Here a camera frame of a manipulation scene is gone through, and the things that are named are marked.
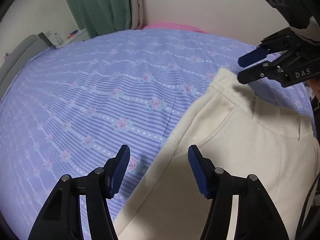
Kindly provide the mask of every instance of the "pink flower print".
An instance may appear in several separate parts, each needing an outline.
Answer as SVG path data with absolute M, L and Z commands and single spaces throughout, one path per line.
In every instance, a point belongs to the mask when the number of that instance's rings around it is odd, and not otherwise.
M 90 75 L 91 76 L 94 76 L 94 75 L 97 75 L 98 74 L 98 71 L 96 69 L 92 70 Z
M 301 103 L 301 101 L 296 100 L 296 101 L 294 102 L 294 104 L 295 104 L 297 107 L 302 108 L 302 103 Z
M 152 75 L 150 73 L 144 73 L 142 76 L 142 81 L 147 82 L 147 81 L 150 81 L 151 78 L 152 78 Z
M 68 107 L 73 107 L 75 105 L 76 101 L 74 101 L 73 99 L 70 99 L 67 101 L 66 105 Z
M 88 135 L 83 141 L 83 147 L 89 148 L 94 143 L 92 135 Z
M 27 200 L 27 202 L 28 202 L 29 204 L 32 203 L 32 200 L 31 200 L 31 197 L 30 197 L 29 194 L 26 194 L 26 200 Z
M 52 134 L 47 134 L 45 139 L 46 139 L 47 142 L 51 142 L 53 140 L 53 135 Z
M 93 60 L 90 61 L 90 63 L 93 64 L 93 65 L 97 64 L 98 62 L 99 62 L 99 60 L 97 60 L 97 59 L 93 59 Z
M 39 178 L 39 177 L 40 177 L 40 171 L 39 171 L 37 168 L 34 168 L 34 169 L 33 169 L 33 175 L 34 175 L 35 177 Z
M 176 45 L 175 47 L 176 47 L 177 49 L 184 49 L 184 48 L 185 48 L 184 46 L 182 46 L 182 45 L 180 45 L 180 44 L 179 44 L 179 45 Z
M 159 97 L 153 97 L 150 101 L 150 105 L 153 109 L 159 109 L 162 105 L 161 99 Z
M 27 159 L 30 158 L 30 152 L 29 152 L 29 151 L 25 151 L 24 154 L 25 154 L 25 156 L 26 156 Z
M 42 122 L 38 123 L 37 124 L 37 129 L 38 130 L 42 130 L 42 128 L 43 128 L 43 123 Z
M 95 85 L 90 85 L 88 88 L 88 92 L 93 92 L 96 90 L 96 86 Z
M 38 204 L 41 204 L 41 199 L 40 199 L 40 197 L 39 197 L 39 193 L 38 193 L 38 192 L 35 193 L 35 201 L 36 201 Z
M 50 160 L 47 160 L 44 162 L 44 168 L 47 170 L 47 171 L 52 171 L 52 162 Z
M 74 87 L 76 87 L 77 85 L 78 85 L 77 82 L 72 82 L 72 83 L 70 84 L 70 87 L 74 88 Z
M 112 97 L 116 97 L 116 96 L 118 96 L 119 94 L 121 94 L 121 90 L 120 90 L 119 88 L 113 89 L 113 90 L 111 91 L 111 93 L 110 93 L 110 95 L 111 95 Z
M 111 78 L 116 78 L 116 77 L 118 77 L 118 76 L 120 76 L 120 75 L 121 75 L 121 73 L 115 72 L 115 73 L 113 73 L 113 74 L 111 75 Z
M 168 69 L 174 69 L 175 67 L 175 64 L 174 63 L 169 63 L 168 64 Z
M 110 54 L 111 54 L 111 55 L 114 55 L 114 54 L 117 54 L 117 53 L 118 53 L 118 51 L 117 51 L 116 49 L 110 50 Z
M 66 121 L 63 125 L 62 125 L 62 130 L 64 131 L 68 131 L 71 128 L 71 123 Z
M 210 56 L 215 56 L 217 55 L 217 53 L 215 51 L 211 51 L 211 50 L 208 50 L 207 51 L 207 54 L 210 55 Z
M 33 145 L 33 148 L 37 151 L 39 150 L 40 148 L 40 143 L 36 142 L 34 145 Z
M 230 47 L 230 48 L 233 48 L 233 49 L 238 48 L 238 46 L 237 46 L 236 44 L 230 44 L 229 47 Z
M 93 107 L 89 107 L 86 111 L 85 111 L 85 115 L 86 116 L 92 116 L 92 114 L 96 111 L 96 109 L 94 109 Z
M 186 94 L 191 93 L 193 91 L 192 86 L 188 85 L 187 83 L 183 84 L 182 89 Z
M 116 123 L 116 127 L 120 130 L 125 130 L 128 126 L 129 122 L 127 119 L 120 117 L 119 120 Z
M 199 62 L 200 59 L 198 57 L 191 57 L 190 62 Z
M 299 95 L 301 98 L 304 97 L 304 93 L 303 93 L 301 90 L 298 91 L 298 95 Z
M 231 67 L 228 63 L 226 63 L 226 64 L 223 65 L 222 67 L 224 67 L 224 68 L 226 68 L 226 69 L 228 69 L 228 70 L 232 70 L 232 67 Z
M 60 159 L 62 162 L 66 162 L 68 160 L 70 160 L 71 156 L 68 150 L 64 150 L 61 154 L 60 154 Z
M 130 156 L 130 160 L 127 168 L 128 171 L 133 171 L 137 166 L 138 166 L 138 160 L 135 157 Z
M 215 73 L 211 73 L 211 72 L 207 72 L 205 77 L 207 78 L 207 80 L 209 80 L 210 82 L 214 79 Z
M 226 47 L 226 46 L 222 46 L 219 49 L 223 50 L 223 51 L 231 51 L 230 48 Z

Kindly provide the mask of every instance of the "rose pattern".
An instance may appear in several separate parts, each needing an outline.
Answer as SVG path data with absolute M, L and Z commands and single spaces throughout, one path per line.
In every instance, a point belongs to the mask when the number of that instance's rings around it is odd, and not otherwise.
M 50 113 L 49 113 L 50 119 L 53 118 L 54 116 L 55 116 L 55 113 L 54 113 L 54 112 L 50 112 Z
M 52 134 L 47 134 L 45 139 L 46 139 L 47 142 L 51 142 L 53 140 L 53 135 Z
M 91 93 L 93 91 L 96 90 L 96 86 L 95 85 L 90 85 L 89 88 L 88 88 L 88 92 Z
M 197 93 L 197 90 L 187 83 L 184 83 L 183 85 L 179 85 L 178 88 L 180 89 L 180 92 L 184 95 L 190 94 L 195 95 Z
M 37 151 L 39 150 L 39 147 L 40 147 L 40 143 L 36 142 L 34 145 L 33 145 L 33 148 Z
M 116 49 L 112 49 L 112 50 L 110 50 L 110 52 L 109 52 L 111 55 L 114 55 L 114 54 L 117 54 L 118 53 L 118 51 L 116 50 Z
M 76 101 L 73 99 L 68 100 L 66 103 L 68 107 L 73 107 L 75 104 L 76 104 Z
M 233 48 L 233 49 L 239 48 L 236 44 L 230 44 L 229 47 L 230 47 L 230 48 Z
M 124 130 L 127 128 L 129 122 L 124 117 L 120 117 L 119 120 L 116 122 L 116 127 L 120 130 Z
M 38 123 L 37 124 L 37 129 L 38 130 L 42 130 L 42 128 L 43 128 L 43 123 L 42 122 Z
M 52 171 L 52 162 L 50 160 L 47 160 L 44 162 L 44 168 L 47 170 L 47 171 Z
M 159 43 L 156 41 L 151 41 L 148 43 L 148 45 L 157 46 L 157 45 L 159 45 Z
M 62 130 L 64 131 L 69 131 L 71 128 L 71 123 L 66 121 L 63 125 L 62 125 Z
M 94 114 L 95 111 L 96 111 L 95 108 L 89 107 L 89 108 L 85 111 L 85 115 L 86 115 L 87 117 L 91 117 L 91 116 Z
M 176 70 L 179 67 L 175 63 L 169 63 L 166 68 L 168 71 L 170 71 L 170 70 Z
M 60 154 L 60 160 L 62 162 L 67 162 L 68 160 L 70 160 L 71 156 L 68 150 L 64 150 L 61 154 Z
M 110 92 L 110 95 L 114 97 L 118 97 L 121 94 L 121 90 L 119 88 L 115 88 Z
M 192 90 L 193 90 L 192 85 L 190 86 L 190 85 L 187 84 L 187 83 L 184 83 L 184 84 L 182 85 L 182 89 L 183 89 L 183 91 L 185 91 L 187 94 L 188 94 L 188 93 L 191 93 Z
M 302 103 L 301 103 L 301 101 L 296 100 L 296 101 L 294 102 L 294 104 L 295 104 L 297 107 L 302 108 Z
M 94 138 L 92 135 L 88 135 L 84 140 L 83 140 L 83 147 L 85 148 L 90 148 L 92 144 L 94 143 Z
M 207 72 L 205 77 L 207 80 L 209 80 L 209 82 L 211 82 L 215 77 L 215 73 Z
M 96 69 L 92 70 L 90 73 L 91 76 L 95 76 L 97 74 L 99 74 L 99 72 Z
M 303 94 L 303 92 L 302 92 L 301 90 L 298 91 L 298 95 L 299 95 L 301 98 L 304 97 L 304 94 Z
M 95 65 L 95 64 L 97 64 L 98 62 L 99 62 L 99 60 L 97 60 L 97 59 L 93 59 L 93 60 L 90 61 L 90 63 L 91 63 L 92 65 Z
M 40 178 L 40 171 L 37 168 L 33 169 L 33 175 L 37 178 Z
M 147 107 L 150 111 L 162 111 L 165 109 L 167 104 L 161 100 L 159 97 L 153 96 L 151 100 L 147 101 Z
M 231 51 L 231 49 L 227 46 L 222 46 L 219 49 L 223 50 L 223 51 Z
M 111 75 L 111 78 L 113 79 L 113 78 L 116 78 L 116 77 L 118 77 L 118 76 L 121 76 L 121 73 L 115 72 L 115 73 L 113 73 L 113 74 Z
M 150 73 L 144 73 L 141 79 L 143 82 L 150 82 L 153 79 L 153 76 Z
M 29 151 L 25 151 L 24 155 L 26 156 L 27 159 L 30 159 L 30 152 Z
M 134 171 L 134 169 L 138 166 L 138 164 L 139 164 L 138 160 L 135 157 L 130 156 L 127 170 L 131 172 Z
M 151 99 L 150 105 L 153 109 L 159 109 L 162 105 L 161 99 L 159 97 L 153 97 Z
M 180 44 L 174 45 L 174 47 L 175 47 L 176 49 L 185 49 L 185 48 L 186 48 L 185 46 L 180 45 Z
M 41 204 L 41 199 L 40 199 L 40 197 L 39 197 L 39 193 L 38 193 L 38 192 L 35 193 L 35 201 L 36 201 L 38 204 Z
M 72 83 L 70 84 L 70 87 L 75 88 L 77 85 L 78 85 L 77 82 L 72 82 Z
M 199 62 L 200 59 L 198 57 L 191 57 L 190 62 Z
M 211 51 L 211 50 L 208 50 L 207 54 L 210 55 L 210 56 L 216 56 L 217 55 L 217 53 L 215 51 Z

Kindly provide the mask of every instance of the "bottle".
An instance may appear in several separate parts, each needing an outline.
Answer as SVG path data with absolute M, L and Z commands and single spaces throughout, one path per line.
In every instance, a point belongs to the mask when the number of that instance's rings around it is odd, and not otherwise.
M 55 33 L 54 36 L 56 37 L 58 44 L 61 45 L 63 43 L 63 40 L 60 38 L 59 34 Z

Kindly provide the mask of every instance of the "bed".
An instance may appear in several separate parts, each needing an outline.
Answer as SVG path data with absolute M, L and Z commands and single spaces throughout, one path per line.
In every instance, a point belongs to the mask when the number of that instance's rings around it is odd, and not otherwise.
M 0 210 L 20 240 L 63 174 L 83 176 L 114 157 L 131 158 L 115 218 L 188 107 L 221 67 L 254 46 L 182 30 L 123 31 L 55 49 L 33 35 L 0 68 Z M 277 55 L 270 55 L 273 60 Z M 303 84 L 262 79 L 256 95 L 314 119 Z M 85 239 L 90 239 L 81 199 Z

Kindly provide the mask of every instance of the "white fabric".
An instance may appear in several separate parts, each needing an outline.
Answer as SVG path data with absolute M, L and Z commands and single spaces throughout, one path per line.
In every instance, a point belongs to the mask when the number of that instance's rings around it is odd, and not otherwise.
M 290 26 L 290 28 L 304 41 L 312 45 L 320 45 L 320 27 L 313 16 L 310 18 L 309 25 L 306 29 L 297 29 L 292 26 Z
M 301 209 L 319 170 L 319 145 L 308 117 L 257 98 L 220 69 L 186 111 L 114 221 L 119 240 L 198 240 L 210 204 L 197 188 L 187 151 L 231 175 L 256 174 L 294 238 Z M 234 238 L 234 197 L 228 239 Z

